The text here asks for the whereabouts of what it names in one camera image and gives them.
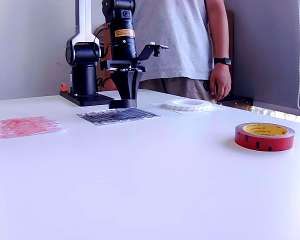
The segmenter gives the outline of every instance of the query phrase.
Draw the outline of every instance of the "wristwatch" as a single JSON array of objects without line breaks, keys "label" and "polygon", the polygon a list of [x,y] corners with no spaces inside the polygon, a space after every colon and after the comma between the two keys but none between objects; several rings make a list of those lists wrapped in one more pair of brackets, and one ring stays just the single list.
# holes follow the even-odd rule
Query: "wristwatch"
[{"label": "wristwatch", "polygon": [[214,59],[214,64],[218,64],[218,63],[230,66],[232,64],[232,61],[231,61],[230,58],[226,58],[226,57],[224,57],[224,58],[215,58]]}]

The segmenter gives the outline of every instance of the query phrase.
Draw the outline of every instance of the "tape roll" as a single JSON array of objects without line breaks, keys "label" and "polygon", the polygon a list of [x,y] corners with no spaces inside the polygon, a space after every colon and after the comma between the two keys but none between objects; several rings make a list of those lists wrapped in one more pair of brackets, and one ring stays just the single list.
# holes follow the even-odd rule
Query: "tape roll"
[{"label": "tape roll", "polygon": [[208,111],[212,104],[209,101],[197,99],[175,99],[166,101],[163,107],[173,111],[202,112]]},{"label": "tape roll", "polygon": [[294,146],[295,131],[271,123],[244,123],[235,128],[234,140],[246,149],[280,152]]}]

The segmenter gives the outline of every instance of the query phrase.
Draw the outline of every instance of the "white table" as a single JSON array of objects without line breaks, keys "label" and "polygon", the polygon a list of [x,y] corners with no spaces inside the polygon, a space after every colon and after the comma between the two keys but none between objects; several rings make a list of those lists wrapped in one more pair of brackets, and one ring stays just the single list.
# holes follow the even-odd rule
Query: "white table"
[{"label": "white table", "polygon": [[[118,97],[116,92],[108,92]],[[66,131],[0,140],[0,240],[300,240],[300,123],[243,110],[95,126],[60,96],[0,101],[0,120],[48,115]],[[296,131],[284,152],[234,143],[241,123]]]}]

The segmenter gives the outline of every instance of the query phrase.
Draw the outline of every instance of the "person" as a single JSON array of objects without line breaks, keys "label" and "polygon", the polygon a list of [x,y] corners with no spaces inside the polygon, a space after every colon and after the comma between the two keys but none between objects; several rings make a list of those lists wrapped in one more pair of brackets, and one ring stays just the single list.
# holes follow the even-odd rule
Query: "person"
[{"label": "person", "polygon": [[[168,46],[144,61],[140,89],[215,103],[231,90],[229,27],[224,0],[136,0],[133,15],[137,52],[150,42]],[[109,30],[104,45],[110,43]],[[108,53],[105,59],[111,59]],[[115,90],[111,80],[104,90]]]}]

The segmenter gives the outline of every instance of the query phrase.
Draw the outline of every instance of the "white wall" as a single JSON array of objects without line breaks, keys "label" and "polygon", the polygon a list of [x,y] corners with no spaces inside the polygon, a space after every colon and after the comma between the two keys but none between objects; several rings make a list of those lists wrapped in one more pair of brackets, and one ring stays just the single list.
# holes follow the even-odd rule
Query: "white wall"
[{"label": "white wall", "polygon": [[[93,30],[104,22],[101,2],[92,0]],[[75,0],[0,0],[0,100],[59,94],[74,34]]]}]

